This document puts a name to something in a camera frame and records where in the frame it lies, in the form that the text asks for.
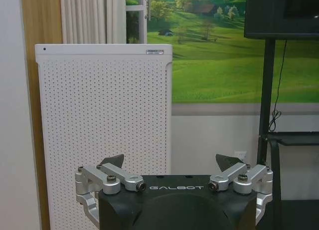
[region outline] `perforated panel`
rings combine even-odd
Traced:
[[[36,46],[52,230],[95,229],[75,200],[78,166],[124,153],[131,173],[170,170],[171,47],[102,46]]]

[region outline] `bolt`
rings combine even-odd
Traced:
[[[209,182],[208,183],[208,188],[213,191],[213,192],[217,192],[218,191],[218,183],[217,182]]]
[[[141,182],[139,184],[136,185],[136,190],[138,192],[143,192],[146,189],[146,183]]]
[[[247,182],[248,176],[246,174],[240,174],[240,175],[238,175],[238,180],[241,182]]]
[[[107,181],[108,183],[114,183],[114,182],[116,182],[116,177],[115,177],[114,175],[108,175],[108,176],[106,177],[106,181]]]

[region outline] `wooden panel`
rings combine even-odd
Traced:
[[[43,230],[50,229],[50,221],[45,177],[39,79],[34,45],[38,43],[62,43],[60,6],[60,0],[22,0],[35,160]]]

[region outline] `green meadow mural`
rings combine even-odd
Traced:
[[[245,4],[152,0],[148,43],[173,45],[174,103],[260,102],[264,41],[243,37]],[[278,41],[273,93],[283,47]],[[279,102],[319,102],[319,41],[288,41]]]

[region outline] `white curtain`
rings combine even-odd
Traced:
[[[63,43],[126,43],[125,0],[61,0]]]

